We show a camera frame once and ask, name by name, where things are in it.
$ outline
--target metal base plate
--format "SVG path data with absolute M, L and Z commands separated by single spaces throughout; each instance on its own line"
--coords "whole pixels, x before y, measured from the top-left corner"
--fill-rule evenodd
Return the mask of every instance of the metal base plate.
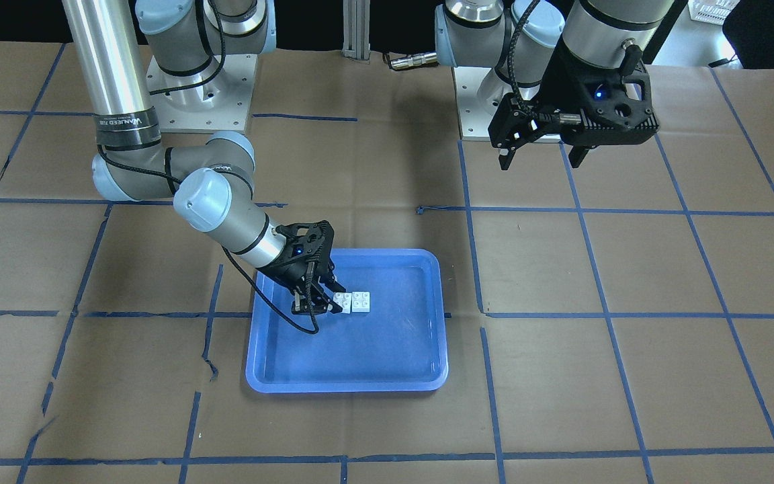
M 456 86 L 456 104 L 458 105 L 458 123 L 462 140 L 488 142 L 488 123 L 492 114 L 486 111 L 476 96 L 482 80 L 491 71 L 488 67 L 454 67 L 452 77 Z M 560 136 L 550 134 L 541 137 L 537 143 L 559 143 Z
M 179 110 L 167 101 L 165 95 L 151 96 L 157 117 L 160 119 L 161 132 L 216 132 L 224 129 L 244 132 L 249 121 L 249 104 L 253 99 L 255 86 L 255 67 L 258 58 L 255 54 L 226 55 L 223 70 L 236 83 L 225 95 L 228 101 L 205 111 Z M 162 89 L 163 76 L 157 61 L 151 59 L 147 74 L 148 90 Z

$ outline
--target plastic tray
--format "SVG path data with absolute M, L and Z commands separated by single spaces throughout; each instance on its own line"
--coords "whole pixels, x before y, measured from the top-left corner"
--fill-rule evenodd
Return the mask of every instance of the plastic tray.
M 246 378 L 262 393 L 430 391 L 446 381 L 438 259 L 419 249 L 335 249 L 336 278 L 368 291 L 369 313 L 318 316 L 301 333 L 255 298 Z M 259 288 L 291 316 L 288 289 L 259 274 Z M 309 316 L 291 316 L 311 327 Z

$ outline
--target black cable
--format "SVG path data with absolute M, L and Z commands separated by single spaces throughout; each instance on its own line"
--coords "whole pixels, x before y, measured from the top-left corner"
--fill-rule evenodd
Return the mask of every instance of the black cable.
M 215 79 L 215 77 L 219 76 L 220 73 L 223 71 L 223 66 L 225 65 L 225 33 L 223 32 L 223 19 L 220 18 L 219 10 L 217 10 L 217 5 L 214 4 L 214 0 L 208 0 L 208 4 L 211 5 L 211 9 L 214 11 L 214 19 L 217 19 L 217 30 L 220 32 L 220 62 L 219 65 L 217 65 L 217 70 L 213 71 L 213 73 L 205 77 L 205 79 L 202 79 L 201 81 L 197 83 L 192 83 L 191 85 L 185 85 L 185 86 L 177 86 L 177 87 L 168 87 L 164 89 L 154 89 L 154 91 L 149 91 L 148 94 L 154 95 L 154 94 L 168 94 L 169 92 L 175 92 L 175 91 L 184 91 L 184 89 L 193 89 L 194 87 L 199 87 L 206 85 L 207 83 L 211 82 Z
M 316 270 L 316 263 L 311 261 L 306 266 L 306 276 L 304 277 L 304 285 L 306 286 L 306 300 L 309 303 L 310 309 L 310 321 L 312 321 L 312 327 L 316 328 L 318 333 L 318 322 L 316 321 L 316 313 L 312 309 L 312 273 Z
M 533 0 L 525 9 L 525 13 L 521 14 L 518 24 L 515 25 L 513 37 L 509 40 L 509 52 L 507 53 L 507 72 L 509 73 L 509 85 L 513 88 L 513 94 L 515 95 L 516 100 L 519 102 L 520 110 L 525 111 L 525 113 L 528 114 L 529 110 L 527 108 L 527 103 L 525 102 L 525 99 L 521 97 L 519 82 L 515 79 L 515 46 L 519 43 L 519 36 L 521 36 L 522 31 L 524 31 L 525 24 L 527 24 L 527 19 L 531 16 L 533 9 L 537 8 L 538 4 L 540 4 L 540 0 Z
M 141 173 L 143 175 L 154 175 L 154 177 L 165 178 L 170 182 L 175 182 L 176 184 L 179 184 L 179 185 L 181 184 L 181 180 L 173 177 L 172 175 L 167 175 L 162 171 L 153 171 L 153 169 L 137 168 L 136 166 L 123 165 L 122 163 L 113 161 L 110 159 L 110 157 L 107 156 L 107 153 L 103 150 L 103 146 L 101 145 L 97 146 L 97 152 L 101 154 L 103 161 L 109 163 L 110 165 L 113 165 L 115 168 L 126 169 L 126 171 L 133 171 L 134 173 Z
M 384 64 L 387 64 L 387 67 L 389 67 L 391 71 L 396 70 L 393 68 L 393 64 L 390 64 L 391 59 L 389 52 L 381 52 L 381 61 L 384 61 Z
M 238 264 L 237 261 L 234 260 L 234 257 L 231 256 L 231 252 L 229 252 L 227 248 L 223 247 L 223 253 L 226 255 L 226 257 L 228 258 L 228 261 L 231 262 L 231 264 L 234 266 L 234 268 L 237 269 L 237 271 L 241 273 L 241 276 L 243 276 L 243 278 L 246 279 L 247 282 L 249 282 L 249 285 L 253 286 L 253 290 L 255 291 L 255 294 L 258 294 L 259 297 L 261 297 L 261 300 L 264 300 L 265 303 L 267 303 L 267 306 L 270 307 L 270 309 L 273 309 L 274 313 L 277 313 L 277 315 L 279 315 L 280 318 L 285 319 L 286 323 L 292 325 L 292 327 L 294 327 L 298 331 L 303 331 L 306 334 L 316 334 L 316 333 L 318 333 L 318 329 L 319 328 L 318 328 L 318 324 L 316 322 L 316 317 L 314 316 L 314 313 L 312 312 L 312 304 L 311 303 L 310 303 L 310 318 L 312 319 L 312 324 L 313 324 L 313 328 L 314 329 L 304 328 L 301 325 L 299 325 L 298 323 L 295 323 L 294 321 L 292 321 L 291 318 L 286 316 L 285 313 L 283 313 L 279 309 L 279 307 L 274 306 L 273 303 L 269 299 L 267 299 L 267 296 L 264 293 L 262 293 L 261 289 L 258 288 L 258 286 L 255 285 L 255 281 L 253 281 L 253 279 L 250 278 L 250 276 L 249 276 L 249 274 L 247 274 L 246 270 L 244 270 L 240 266 L 240 264 Z

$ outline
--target white lego brick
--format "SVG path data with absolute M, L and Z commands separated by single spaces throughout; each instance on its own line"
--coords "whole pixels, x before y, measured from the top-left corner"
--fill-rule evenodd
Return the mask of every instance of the white lego brick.
M 351 293 L 351 311 L 353 313 L 369 313 L 369 293 Z
M 342 313 L 351 313 L 351 293 L 334 293 L 334 303 L 342 306 Z

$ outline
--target black chair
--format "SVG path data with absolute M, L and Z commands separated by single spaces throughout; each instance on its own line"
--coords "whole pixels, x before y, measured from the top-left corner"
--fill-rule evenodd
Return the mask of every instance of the black chair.
M 722 31 L 746 69 L 774 69 L 774 0 L 741 0 Z

